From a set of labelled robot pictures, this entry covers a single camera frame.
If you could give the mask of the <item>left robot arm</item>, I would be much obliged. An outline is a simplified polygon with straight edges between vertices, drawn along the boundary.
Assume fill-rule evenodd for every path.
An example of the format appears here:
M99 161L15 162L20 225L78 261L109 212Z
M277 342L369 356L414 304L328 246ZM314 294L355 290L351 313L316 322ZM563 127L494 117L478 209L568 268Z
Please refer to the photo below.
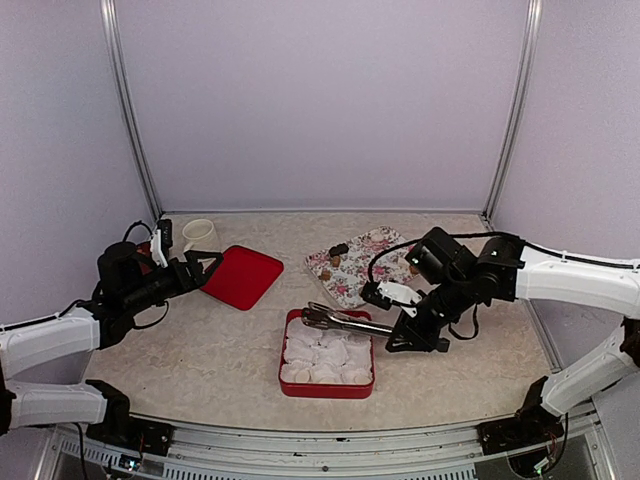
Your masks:
M60 313L1 328L1 431L84 423L121 445L140 434L128 397L106 382L72 385L17 381L33 367L80 352L105 350L137 329L135 317L204 287L221 265L220 252L189 250L179 260L155 261L121 241L98 258L92 297Z

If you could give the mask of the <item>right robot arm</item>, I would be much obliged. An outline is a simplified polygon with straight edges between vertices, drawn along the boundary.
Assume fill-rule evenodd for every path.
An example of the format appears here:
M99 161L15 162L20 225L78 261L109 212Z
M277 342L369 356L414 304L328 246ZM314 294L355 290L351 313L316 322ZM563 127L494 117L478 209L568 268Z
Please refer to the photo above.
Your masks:
M406 261L433 288L424 294L394 282L375 286L384 308L403 311L387 349L439 350L444 327L494 300L549 300L620 314L620 326L600 345L529 387L511 433L531 444L549 429L551 418L638 372L639 263L552 250L503 232L482 237L486 242L478 254L462 245L464 235L440 227L408 243Z

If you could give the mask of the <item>steel serving tongs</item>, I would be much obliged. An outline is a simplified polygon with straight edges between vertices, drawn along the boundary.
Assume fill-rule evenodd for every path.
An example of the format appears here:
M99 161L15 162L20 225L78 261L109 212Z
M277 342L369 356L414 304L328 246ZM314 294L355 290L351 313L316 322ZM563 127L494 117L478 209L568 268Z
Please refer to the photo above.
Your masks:
M309 320L307 318L309 313L319 314L321 320L318 322ZM333 310L316 302L309 302L308 306L302 309L301 319L307 327L320 330L342 330L382 338L389 338L393 331L390 326L361 320L353 314Z

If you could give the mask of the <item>white round chocolate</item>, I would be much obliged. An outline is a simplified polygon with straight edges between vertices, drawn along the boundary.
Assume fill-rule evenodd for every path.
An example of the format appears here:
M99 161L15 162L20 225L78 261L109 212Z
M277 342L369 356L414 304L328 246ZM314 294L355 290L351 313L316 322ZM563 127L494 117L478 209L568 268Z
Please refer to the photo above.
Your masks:
M294 382L299 384L309 383L311 380L310 371L307 369L299 370L294 375Z

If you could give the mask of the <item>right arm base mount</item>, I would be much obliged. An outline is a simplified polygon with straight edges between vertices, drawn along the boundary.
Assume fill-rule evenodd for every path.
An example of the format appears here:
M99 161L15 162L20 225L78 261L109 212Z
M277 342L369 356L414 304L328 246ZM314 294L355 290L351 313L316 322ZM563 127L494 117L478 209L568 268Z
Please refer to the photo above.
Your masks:
M563 422L525 421L517 417L483 422L477 426L484 455L492 455L541 444L564 435Z

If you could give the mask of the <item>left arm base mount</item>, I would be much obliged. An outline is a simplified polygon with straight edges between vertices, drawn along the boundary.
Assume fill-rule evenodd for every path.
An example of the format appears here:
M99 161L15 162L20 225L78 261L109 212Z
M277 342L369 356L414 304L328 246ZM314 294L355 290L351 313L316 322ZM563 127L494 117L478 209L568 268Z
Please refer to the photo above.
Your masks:
M131 419L123 428L106 424L88 425L87 436L107 445L166 457L174 434L174 427L168 423Z

